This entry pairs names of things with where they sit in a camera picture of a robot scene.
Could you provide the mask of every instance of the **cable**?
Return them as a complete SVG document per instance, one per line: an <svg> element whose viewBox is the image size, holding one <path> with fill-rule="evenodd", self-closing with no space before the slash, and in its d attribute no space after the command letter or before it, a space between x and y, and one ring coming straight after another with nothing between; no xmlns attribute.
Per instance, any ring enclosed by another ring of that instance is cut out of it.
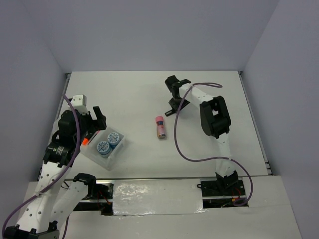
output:
<svg viewBox="0 0 319 239"><path fill-rule="evenodd" d="M78 117L76 115L75 109L73 108L72 104L70 103L69 99L66 97L65 94L62 95L64 100L67 102L67 104L69 105L74 119L75 119L75 125L76 125L76 146L75 146L75 150L74 153L72 155L72 158L70 160L70 162L68 163L68 165L65 167L65 169L60 173L60 175L52 182L50 183L48 186L46 186L45 188L43 188L40 193L45 193L46 191L48 191L56 182L58 182L63 175L67 172L67 170L71 167L71 165L73 164L76 156L78 155L78 153L80 152L80 124L79 124L79 120ZM26 200L25 202L23 202L21 205L19 205L16 209L14 209L9 216L6 218L6 220L3 223L2 226L2 237L4 237L4 232L5 232L5 228L6 225L8 223L8 221L10 220L10 218L17 212L19 211L21 208L23 208L26 204L32 202L34 199L36 199L37 195L33 195L31 198L29 198L28 200Z"/></svg>
<svg viewBox="0 0 319 239"><path fill-rule="evenodd" d="M65 238L65 236L66 236L66 231L68 230L69 217L70 217L70 216L68 216L67 219L66 219L66 221L65 221L65 227L64 227L64 232L63 232L63 237L62 237L62 239Z"/></svg>
<svg viewBox="0 0 319 239"><path fill-rule="evenodd" d="M70 187L65 181L63 181L63 183L64 183L68 188Z"/></svg>
<svg viewBox="0 0 319 239"><path fill-rule="evenodd" d="M109 202L109 200L107 200L106 197L104 197L104 195L101 193L101 190L100 190L99 192L100 192L101 196L105 199L105 201L107 202L107 204L110 205L111 203Z"/></svg>
<svg viewBox="0 0 319 239"><path fill-rule="evenodd" d="M250 190L248 198L246 200L244 200L245 198L240 198L236 202L233 203L233 205L236 206L236 207L244 206L246 203L248 203L248 201L250 200L251 196L253 195L254 186L253 186L253 180L252 180L250 174L248 173L248 171L239 162L237 162L236 160L234 160L232 158L223 157L223 156L210 157L210 158L204 158L204 159L190 159L190 158L187 158L179 149L179 146L178 146L178 143L177 143L177 136L176 136L178 116L179 116L181 107L182 107L182 105L183 105L183 103L184 103L184 101L186 99L186 96L191 91L191 89L194 86L196 86L196 85L211 86L211 87L216 87L216 88L222 88L223 87L221 84L211 83L211 82L194 83L194 84L192 84L191 87L189 87L189 89L186 91L185 95L181 99L181 102L179 103L178 110L177 110L177 113L176 113L176 118L175 118L175 123L174 123L174 142L175 142L176 149L177 149L178 153L182 156L182 158L184 158L184 159L186 159L187 161L190 161L190 162L205 162L205 161L215 160L215 159L225 159L225 160L230 160L230 161L236 163L247 174L247 176L249 178L249 181L250 181L250 185L251 185L251 190Z"/></svg>

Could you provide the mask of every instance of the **blue round container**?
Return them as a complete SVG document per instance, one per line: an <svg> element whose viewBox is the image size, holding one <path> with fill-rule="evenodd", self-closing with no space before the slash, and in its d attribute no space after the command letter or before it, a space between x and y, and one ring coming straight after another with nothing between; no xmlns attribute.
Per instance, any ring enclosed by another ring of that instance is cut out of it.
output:
<svg viewBox="0 0 319 239"><path fill-rule="evenodd" d="M108 135L108 142L112 148L115 148L120 141L121 141L121 137L118 133L113 132Z"/></svg>
<svg viewBox="0 0 319 239"><path fill-rule="evenodd" d="M96 146L96 149L98 150L99 154L104 158L107 158L112 153L112 148L106 141L99 142Z"/></svg>

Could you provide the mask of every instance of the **orange object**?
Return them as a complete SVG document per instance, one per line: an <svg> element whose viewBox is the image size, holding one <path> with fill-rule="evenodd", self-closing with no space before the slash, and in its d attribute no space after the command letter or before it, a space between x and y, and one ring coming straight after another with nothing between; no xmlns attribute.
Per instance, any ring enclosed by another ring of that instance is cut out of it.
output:
<svg viewBox="0 0 319 239"><path fill-rule="evenodd" d="M87 145L88 142L89 142L89 140L88 140L87 138L85 138L85 139L83 140L83 142L82 142L82 145Z"/></svg>

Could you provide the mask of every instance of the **white tabletop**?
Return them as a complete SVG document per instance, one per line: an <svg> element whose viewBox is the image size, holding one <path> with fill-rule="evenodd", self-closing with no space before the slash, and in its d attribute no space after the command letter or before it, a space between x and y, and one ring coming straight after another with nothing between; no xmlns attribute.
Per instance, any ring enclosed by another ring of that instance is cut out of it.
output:
<svg viewBox="0 0 319 239"><path fill-rule="evenodd" d="M215 176L215 162L192 163L178 154L173 142L175 115L164 117L167 140L156 136L155 117L170 106L171 93L164 81L176 75L180 80L216 82L223 88L199 87L208 94L223 96L232 120L230 149L252 176L268 175L237 71L127 71L72 72L66 95L85 94L87 108L99 106L107 125L118 129L128 140L115 168L107 171L80 154L67 176L89 173L97 178L173 178ZM67 109L64 102L61 112ZM177 125L179 146L194 159L219 156L217 144L211 144L200 125L199 110L188 105L181 111ZM244 176L241 169L238 174Z"/></svg>

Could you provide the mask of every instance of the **pink can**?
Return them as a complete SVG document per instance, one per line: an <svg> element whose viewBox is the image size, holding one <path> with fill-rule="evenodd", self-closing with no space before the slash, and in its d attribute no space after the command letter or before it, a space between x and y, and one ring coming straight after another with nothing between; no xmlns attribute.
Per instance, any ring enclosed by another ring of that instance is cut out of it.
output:
<svg viewBox="0 0 319 239"><path fill-rule="evenodd" d="M155 122L157 124L157 135L159 139L166 138L166 131L164 128L164 118L162 116L157 116L155 118Z"/></svg>

